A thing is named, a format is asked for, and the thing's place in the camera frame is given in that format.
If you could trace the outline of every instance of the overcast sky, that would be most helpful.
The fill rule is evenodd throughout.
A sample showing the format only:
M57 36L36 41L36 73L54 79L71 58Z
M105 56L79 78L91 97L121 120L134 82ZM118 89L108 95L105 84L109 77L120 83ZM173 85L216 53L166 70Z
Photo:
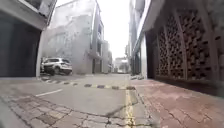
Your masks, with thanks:
M72 0L58 0L57 6ZM104 39L110 44L113 59L125 56L128 44L129 0L97 0L104 23Z

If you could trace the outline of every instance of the brick pavement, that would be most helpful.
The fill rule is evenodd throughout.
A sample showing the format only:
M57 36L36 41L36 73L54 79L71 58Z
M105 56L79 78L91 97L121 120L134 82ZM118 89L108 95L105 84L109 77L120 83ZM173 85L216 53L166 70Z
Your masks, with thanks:
M148 114L161 128L223 128L224 99L155 80L133 80Z

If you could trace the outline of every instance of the white painted line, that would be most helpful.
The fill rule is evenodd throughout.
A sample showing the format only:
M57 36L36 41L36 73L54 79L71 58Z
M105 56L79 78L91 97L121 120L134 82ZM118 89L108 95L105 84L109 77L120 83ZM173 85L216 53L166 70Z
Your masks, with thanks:
M60 92L60 91L62 91L62 89L58 89L56 91L51 91L51 92L46 92L46 93L38 94L36 96L39 97L39 96L49 95L49 94L57 93L57 92Z

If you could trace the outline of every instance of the street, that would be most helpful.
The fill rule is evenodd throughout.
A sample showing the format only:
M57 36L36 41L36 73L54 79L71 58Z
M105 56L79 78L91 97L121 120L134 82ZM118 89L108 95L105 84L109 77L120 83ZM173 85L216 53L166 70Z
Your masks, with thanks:
M130 77L126 74L55 76L4 84L3 101L30 127L155 126L136 90L128 88Z

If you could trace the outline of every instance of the building facade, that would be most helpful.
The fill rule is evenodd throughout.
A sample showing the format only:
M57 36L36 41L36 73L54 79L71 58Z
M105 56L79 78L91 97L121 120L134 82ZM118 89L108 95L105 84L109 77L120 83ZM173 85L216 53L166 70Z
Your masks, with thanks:
M111 73L113 71L113 56L112 56L112 52L109 51L108 52L108 67L109 67L109 70L108 70L108 73Z
M41 32L56 0L0 1L0 77L35 77Z
M126 57L115 58L113 65L114 65L115 73L128 73L129 72L128 58L126 58Z
M131 1L132 72L146 78L223 85L223 3Z
M50 26L42 34L42 57L70 60L74 73L101 73L104 43L97 1L74 0L55 8Z

